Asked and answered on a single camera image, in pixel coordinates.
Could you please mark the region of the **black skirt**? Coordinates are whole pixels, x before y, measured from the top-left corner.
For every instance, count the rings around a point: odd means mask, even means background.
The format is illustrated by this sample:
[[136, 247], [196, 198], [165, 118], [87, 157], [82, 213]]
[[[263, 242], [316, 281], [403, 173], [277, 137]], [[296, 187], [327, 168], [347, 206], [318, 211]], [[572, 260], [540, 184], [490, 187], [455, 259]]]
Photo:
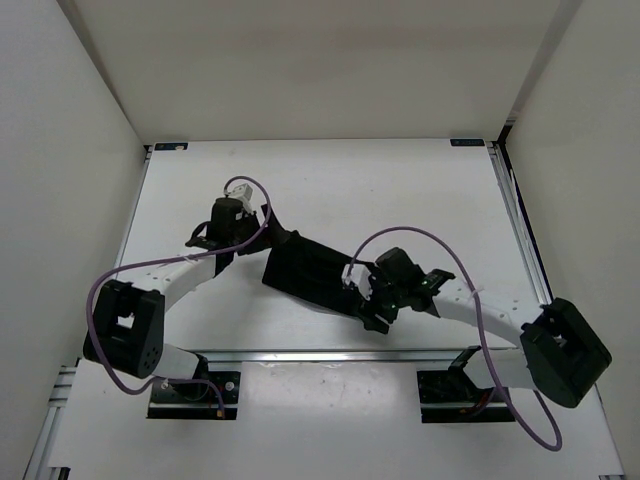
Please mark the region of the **black skirt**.
[[346, 254], [292, 231], [284, 243], [271, 248], [262, 283], [339, 314], [372, 314], [388, 320], [388, 309], [367, 301], [357, 288], [344, 285], [343, 271], [351, 260]]

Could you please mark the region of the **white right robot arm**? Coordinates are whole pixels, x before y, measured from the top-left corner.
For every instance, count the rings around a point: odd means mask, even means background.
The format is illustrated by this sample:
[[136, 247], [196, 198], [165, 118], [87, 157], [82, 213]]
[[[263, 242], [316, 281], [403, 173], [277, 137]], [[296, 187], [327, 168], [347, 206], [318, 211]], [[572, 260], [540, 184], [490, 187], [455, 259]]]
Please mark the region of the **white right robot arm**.
[[484, 355], [470, 347], [453, 363], [449, 387], [470, 400], [496, 382], [536, 390], [552, 402], [575, 408], [610, 366], [612, 355], [577, 307], [555, 298], [537, 302], [489, 293], [441, 269], [424, 272], [398, 247], [356, 267], [349, 280], [372, 317], [389, 327], [400, 309], [458, 321], [510, 343]]

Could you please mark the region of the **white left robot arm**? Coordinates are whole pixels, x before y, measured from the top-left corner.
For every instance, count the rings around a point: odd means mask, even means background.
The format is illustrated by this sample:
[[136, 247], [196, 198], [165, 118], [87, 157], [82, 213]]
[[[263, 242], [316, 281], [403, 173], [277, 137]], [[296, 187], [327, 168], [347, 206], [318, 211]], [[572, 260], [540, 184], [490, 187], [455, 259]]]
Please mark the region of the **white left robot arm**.
[[165, 343], [165, 314], [199, 285], [219, 276], [235, 256], [261, 252], [287, 238], [271, 205], [263, 205], [262, 211], [265, 220], [259, 221], [248, 200], [219, 198], [211, 218], [185, 243], [185, 251], [144, 262], [144, 267], [155, 268], [134, 281], [105, 282], [97, 298], [89, 300], [84, 357], [112, 373], [175, 382], [188, 400], [205, 396], [210, 377], [200, 369], [201, 357]]

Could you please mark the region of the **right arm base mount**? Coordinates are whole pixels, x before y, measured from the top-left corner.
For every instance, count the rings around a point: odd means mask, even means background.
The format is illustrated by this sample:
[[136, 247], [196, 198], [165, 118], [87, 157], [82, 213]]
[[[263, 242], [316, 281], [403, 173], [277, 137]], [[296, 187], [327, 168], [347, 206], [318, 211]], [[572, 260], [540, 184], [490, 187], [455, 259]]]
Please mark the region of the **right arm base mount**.
[[477, 387], [463, 372], [481, 347], [464, 350], [444, 370], [417, 371], [418, 396], [423, 424], [511, 423], [515, 418], [490, 383]]

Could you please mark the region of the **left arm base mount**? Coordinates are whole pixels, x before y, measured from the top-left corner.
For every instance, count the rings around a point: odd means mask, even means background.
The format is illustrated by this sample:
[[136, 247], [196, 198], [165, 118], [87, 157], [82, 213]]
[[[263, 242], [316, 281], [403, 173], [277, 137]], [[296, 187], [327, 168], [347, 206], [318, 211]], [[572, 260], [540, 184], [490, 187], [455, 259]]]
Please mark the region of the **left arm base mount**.
[[153, 420], [212, 420], [234, 421], [238, 415], [241, 387], [239, 368], [232, 370], [209, 370], [209, 381], [218, 388], [224, 411], [218, 405], [217, 394], [203, 384], [176, 384], [175, 382], [155, 385], [151, 389], [147, 407], [147, 418]]

